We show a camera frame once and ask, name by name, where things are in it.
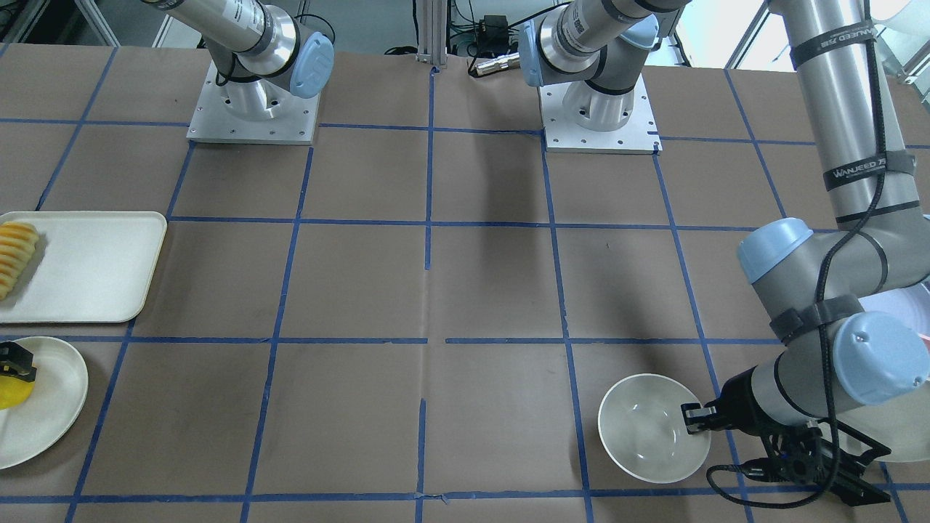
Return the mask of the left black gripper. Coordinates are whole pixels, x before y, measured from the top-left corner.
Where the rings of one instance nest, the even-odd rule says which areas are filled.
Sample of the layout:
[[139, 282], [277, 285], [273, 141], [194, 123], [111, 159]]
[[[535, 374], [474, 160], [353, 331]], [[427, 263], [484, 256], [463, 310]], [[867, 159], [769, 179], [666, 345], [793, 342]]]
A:
[[817, 378], [802, 390], [820, 401], [824, 415], [810, 415], [800, 408], [784, 390], [776, 367], [754, 367], [731, 378], [721, 388], [716, 407], [684, 403], [680, 411], [691, 436], [738, 430], [763, 443], [764, 457], [738, 466], [717, 466], [718, 472], [742, 474], [758, 482], [835, 484], [843, 453], [820, 429], [820, 423], [826, 423], [832, 438], [839, 434], [828, 368], [820, 368]]

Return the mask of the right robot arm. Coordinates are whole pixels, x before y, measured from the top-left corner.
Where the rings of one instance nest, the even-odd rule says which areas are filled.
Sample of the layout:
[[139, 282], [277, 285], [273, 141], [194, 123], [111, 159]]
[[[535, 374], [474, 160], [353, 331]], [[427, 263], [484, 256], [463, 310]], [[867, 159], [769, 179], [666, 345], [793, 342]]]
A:
[[[330, 39], [259, 1], [150, 1], [199, 32], [211, 54], [188, 138], [229, 145], [309, 145], [319, 96], [333, 72]], [[114, 238], [2, 223], [2, 322], [112, 323], [135, 315], [152, 280], [163, 234]]]

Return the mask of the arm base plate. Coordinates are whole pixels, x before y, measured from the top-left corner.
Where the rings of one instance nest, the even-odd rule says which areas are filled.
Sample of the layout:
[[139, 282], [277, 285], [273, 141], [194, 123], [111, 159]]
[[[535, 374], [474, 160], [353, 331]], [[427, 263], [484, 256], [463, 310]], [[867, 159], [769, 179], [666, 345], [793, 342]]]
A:
[[218, 79], [211, 64], [187, 139], [213, 145], [312, 145], [319, 95], [299, 98], [264, 79], [222, 86]]
[[538, 87], [538, 93], [551, 151], [653, 155], [663, 149], [642, 76], [619, 95], [598, 92], [584, 81]]

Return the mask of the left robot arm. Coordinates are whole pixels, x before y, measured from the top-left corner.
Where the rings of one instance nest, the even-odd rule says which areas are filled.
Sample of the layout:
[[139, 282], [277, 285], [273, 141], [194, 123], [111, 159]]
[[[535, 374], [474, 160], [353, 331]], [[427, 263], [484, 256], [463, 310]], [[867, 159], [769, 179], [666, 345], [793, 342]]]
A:
[[735, 257], [784, 213], [834, 226], [797, 80], [787, 73], [647, 71], [660, 155], [548, 152], [567, 331], [590, 485], [647, 489], [605, 451], [596, 413], [639, 373], [701, 400], [781, 353]]

